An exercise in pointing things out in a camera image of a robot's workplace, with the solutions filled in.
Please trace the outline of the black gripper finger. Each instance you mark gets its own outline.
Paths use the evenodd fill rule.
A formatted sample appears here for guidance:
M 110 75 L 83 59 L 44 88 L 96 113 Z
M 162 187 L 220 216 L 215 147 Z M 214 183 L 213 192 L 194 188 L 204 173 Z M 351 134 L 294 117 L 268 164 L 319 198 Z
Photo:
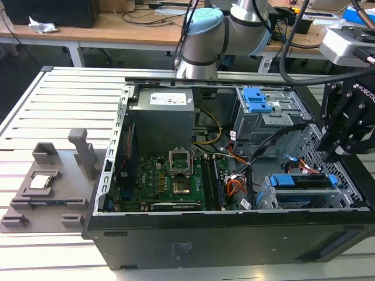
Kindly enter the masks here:
M 344 155 L 357 153 L 360 137 L 364 136 L 359 122 L 365 110 L 363 98 L 354 90 L 324 92 L 321 109 L 324 125 L 318 143 L 324 162 L 334 163 Z
M 322 139 L 319 146 L 331 146 L 342 133 L 342 120 L 339 115 L 334 115 L 334 109 L 341 98 L 341 88 L 342 84 L 339 82 L 325 85 L 320 113 L 323 121 Z

